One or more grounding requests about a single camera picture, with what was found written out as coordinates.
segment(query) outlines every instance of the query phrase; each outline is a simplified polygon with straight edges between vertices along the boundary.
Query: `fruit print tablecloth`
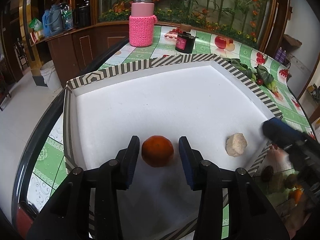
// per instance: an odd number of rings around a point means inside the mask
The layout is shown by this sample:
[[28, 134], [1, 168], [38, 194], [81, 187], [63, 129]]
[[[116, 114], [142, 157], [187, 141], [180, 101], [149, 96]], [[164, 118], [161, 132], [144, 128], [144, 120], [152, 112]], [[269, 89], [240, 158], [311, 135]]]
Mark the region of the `fruit print tablecloth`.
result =
[[[265, 86], [260, 88], [270, 97], [270, 99], [278, 106], [283, 113], [283, 122], [287, 123], [294, 129], [312, 134], [310, 125], [300, 108], [299, 104], [294, 99], [294, 96], [289, 92], [286, 85], [286, 68], [267, 57], [266, 60], [261, 58], [259, 52], [244, 44], [236, 41], [225, 39], [214, 34], [204, 33], [192, 30], [191, 34], [197, 36], [194, 45], [193, 53], [215, 53], [223, 58], [239, 58], [241, 63], [248, 65], [254, 69], [258, 65], [257, 61], [265, 66], [269, 73], [271, 73], [276, 80], [278, 93], [274, 95]], [[130, 44], [125, 45], [118, 52], [116, 52], [110, 59], [108, 59], [100, 69], [117, 65], [121, 63], [154, 58], [170, 55], [181, 54], [175, 48], [176, 40], [175, 31], [168, 26], [155, 26], [153, 44], [146, 48], [135, 48]], [[34, 167], [29, 188], [28, 188], [28, 202], [31, 203], [37, 210], [41, 210], [48, 201], [53, 192], [57, 189], [59, 184], [67, 176], [65, 162], [63, 160], [63, 115], [58, 119], [53, 127], [47, 142], [45, 143], [41, 154]], [[279, 163], [268, 163], [267, 158], [262, 164], [273, 165], [276, 167]], [[275, 172], [292, 172], [292, 167], [289, 160], [280, 163]], [[222, 238], [228, 236], [228, 206], [223, 210], [223, 231]]]

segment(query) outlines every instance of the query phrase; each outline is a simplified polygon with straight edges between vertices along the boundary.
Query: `glass pane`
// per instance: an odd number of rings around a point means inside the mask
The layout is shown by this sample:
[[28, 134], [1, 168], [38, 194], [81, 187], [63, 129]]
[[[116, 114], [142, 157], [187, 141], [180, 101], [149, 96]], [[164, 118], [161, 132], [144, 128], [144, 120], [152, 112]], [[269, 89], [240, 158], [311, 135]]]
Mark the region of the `glass pane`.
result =
[[[133, 0], [99, 0], [99, 21], [128, 20]], [[153, 0], [159, 21], [187, 23], [257, 47], [271, 0]]]

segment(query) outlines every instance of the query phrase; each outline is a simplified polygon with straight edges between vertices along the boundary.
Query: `jar lid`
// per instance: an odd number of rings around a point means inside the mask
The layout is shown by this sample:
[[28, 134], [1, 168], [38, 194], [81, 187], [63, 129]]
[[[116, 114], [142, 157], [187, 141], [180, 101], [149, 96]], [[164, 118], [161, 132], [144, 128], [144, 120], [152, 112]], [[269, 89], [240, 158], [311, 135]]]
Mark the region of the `jar lid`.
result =
[[182, 32], [188, 33], [188, 32], [191, 31], [191, 25], [181, 23], [181, 25], [180, 25], [180, 30], [181, 30]]

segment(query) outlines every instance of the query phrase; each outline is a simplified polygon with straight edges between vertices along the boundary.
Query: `white tray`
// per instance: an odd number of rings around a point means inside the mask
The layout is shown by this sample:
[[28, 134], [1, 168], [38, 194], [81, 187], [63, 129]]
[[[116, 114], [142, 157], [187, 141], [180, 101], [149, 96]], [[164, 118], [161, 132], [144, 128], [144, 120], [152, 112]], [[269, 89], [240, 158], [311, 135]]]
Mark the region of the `white tray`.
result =
[[[167, 63], [176, 62], [170, 58]], [[139, 155], [132, 185], [118, 191], [125, 240], [160, 239], [196, 219], [201, 192], [186, 183], [178, 152], [181, 136], [224, 169], [244, 167], [253, 173], [266, 154], [260, 127], [279, 115], [277, 107], [230, 64], [216, 55], [208, 59], [157, 68], [154, 59], [121, 64], [67, 84], [63, 134], [69, 170], [99, 167], [126, 148], [132, 135], [140, 145], [163, 135], [174, 146], [167, 167], [151, 168]], [[225, 147], [236, 132], [244, 134], [248, 146], [234, 158]]]

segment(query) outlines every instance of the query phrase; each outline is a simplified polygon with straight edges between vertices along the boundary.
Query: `pink knit bottle cover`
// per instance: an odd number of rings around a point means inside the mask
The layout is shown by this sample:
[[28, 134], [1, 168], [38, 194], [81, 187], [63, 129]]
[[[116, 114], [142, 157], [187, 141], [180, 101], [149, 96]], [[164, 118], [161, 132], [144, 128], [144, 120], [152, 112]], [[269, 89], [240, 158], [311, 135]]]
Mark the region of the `pink knit bottle cover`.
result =
[[146, 47], [152, 44], [153, 29], [157, 23], [155, 15], [149, 17], [129, 17], [129, 42], [134, 47]]

